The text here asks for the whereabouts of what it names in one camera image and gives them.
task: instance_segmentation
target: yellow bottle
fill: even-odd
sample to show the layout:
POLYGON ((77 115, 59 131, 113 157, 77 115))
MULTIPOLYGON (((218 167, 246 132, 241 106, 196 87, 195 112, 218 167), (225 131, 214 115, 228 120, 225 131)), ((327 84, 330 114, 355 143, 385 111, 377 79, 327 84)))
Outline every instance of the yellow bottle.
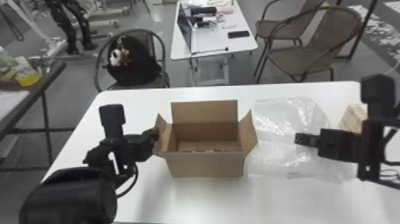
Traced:
POLYGON ((30 86, 39 81, 39 73, 30 66, 24 57, 16 57, 15 60, 19 65, 13 68, 16 70, 14 78, 21 86, 30 86))

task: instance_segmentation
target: cardboard box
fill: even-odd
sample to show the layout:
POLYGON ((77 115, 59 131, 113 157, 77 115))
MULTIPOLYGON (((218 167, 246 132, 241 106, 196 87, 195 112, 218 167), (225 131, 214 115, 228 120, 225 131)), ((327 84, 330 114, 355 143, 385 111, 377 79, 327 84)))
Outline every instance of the cardboard box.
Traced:
POLYGON ((363 121, 368 118, 361 105, 349 105, 340 120, 339 129, 361 133, 363 121))
POLYGON ((173 123, 160 115, 154 154, 174 177, 240 177, 257 144, 251 111, 238 122, 237 101, 173 102, 173 123))

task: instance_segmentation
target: mesh chair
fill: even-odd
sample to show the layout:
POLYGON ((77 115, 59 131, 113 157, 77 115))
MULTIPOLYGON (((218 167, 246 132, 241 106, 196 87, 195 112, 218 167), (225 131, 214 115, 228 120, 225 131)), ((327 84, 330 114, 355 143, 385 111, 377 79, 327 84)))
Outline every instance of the mesh chair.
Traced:
MULTIPOLYGON (((281 21, 265 20, 265 16, 267 14, 267 10, 269 9, 269 7, 279 1, 281 0, 273 0, 265 6, 264 12, 262 13, 261 16, 261 20, 258 20, 255 23, 255 28, 257 31, 257 34, 255 35, 256 40, 257 37, 263 38, 264 42, 266 42, 267 39, 271 39, 271 31, 281 21)), ((304 3, 303 7, 300 10, 300 14, 320 7, 323 2, 324 2, 323 0, 306 0, 306 2, 304 3)), ((276 33, 274 39, 293 40, 294 45, 296 45, 296 41, 298 41, 299 44, 302 45, 300 36, 304 33, 305 29, 308 27, 314 16, 315 13, 307 14, 301 19, 297 20, 295 23, 292 23, 286 26, 284 29, 279 30, 279 33, 276 33)))
MULTIPOLYGON (((157 60, 157 62, 161 63, 161 75, 160 75, 160 85, 161 87, 170 87, 170 81, 168 74, 165 72, 165 45, 163 40, 155 34, 153 31, 146 30, 146 29, 130 29, 130 30, 125 30, 121 33, 116 34, 113 36, 110 40, 108 40, 107 43, 103 45, 103 47, 100 49, 97 60, 96 60, 96 67, 95 67, 95 74, 93 77, 93 81, 95 84, 95 88, 98 92, 102 92, 102 89, 99 84, 99 67, 100 67, 100 62, 102 61, 102 55, 103 52, 108 49, 108 46, 115 42, 118 38, 121 36, 134 36, 136 39, 138 39, 148 50, 149 55, 156 58, 156 53, 155 53, 155 47, 154 47, 154 38, 156 38, 160 45, 161 45, 161 51, 162 51, 162 57, 161 59, 157 60)), ((154 88, 154 86, 151 85, 142 85, 142 86, 129 86, 129 87, 122 87, 122 86, 116 86, 115 84, 111 85, 107 90, 109 89, 139 89, 139 88, 154 88)))
POLYGON ((333 81, 333 69, 330 64, 344 44, 349 42, 360 31, 360 15, 352 9, 337 6, 309 10, 282 21, 273 29, 271 39, 267 42, 262 53, 265 57, 260 58, 254 71, 254 76, 256 76, 257 71, 260 69, 257 83, 260 82, 268 58, 295 82, 303 82, 307 75, 327 70, 330 71, 330 80, 333 81), (270 49, 272 40, 279 33, 279 30, 284 29, 285 26, 290 26, 290 24, 308 14, 314 15, 317 11, 322 10, 326 11, 325 15, 307 46, 270 49))

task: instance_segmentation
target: backpack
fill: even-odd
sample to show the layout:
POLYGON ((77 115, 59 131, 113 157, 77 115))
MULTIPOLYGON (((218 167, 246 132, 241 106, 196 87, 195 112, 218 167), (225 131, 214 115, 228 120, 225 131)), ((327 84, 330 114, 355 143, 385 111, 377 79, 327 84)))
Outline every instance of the backpack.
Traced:
POLYGON ((117 81, 119 86, 136 86, 153 82, 160 76, 161 66, 156 59, 150 56, 146 47, 134 36, 122 36, 117 41, 111 42, 108 47, 107 72, 117 81), (128 60, 126 63, 120 63, 119 66, 111 64, 110 58, 114 57, 116 49, 128 51, 128 60))

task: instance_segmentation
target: laptop screen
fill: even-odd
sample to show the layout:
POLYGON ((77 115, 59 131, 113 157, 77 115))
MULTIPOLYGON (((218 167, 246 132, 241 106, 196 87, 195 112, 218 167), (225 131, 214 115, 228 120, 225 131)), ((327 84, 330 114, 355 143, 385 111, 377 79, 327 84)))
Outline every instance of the laptop screen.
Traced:
POLYGON ((184 39, 185 39, 185 41, 186 41, 186 43, 187 43, 187 45, 188 45, 188 47, 189 47, 189 49, 191 51, 192 50, 191 49, 191 46, 192 46, 192 44, 191 44, 192 43, 192 27, 189 24, 189 20, 186 17, 186 14, 185 14, 185 11, 184 11, 182 5, 179 8, 178 26, 179 26, 180 31, 182 32, 183 37, 184 37, 184 39))

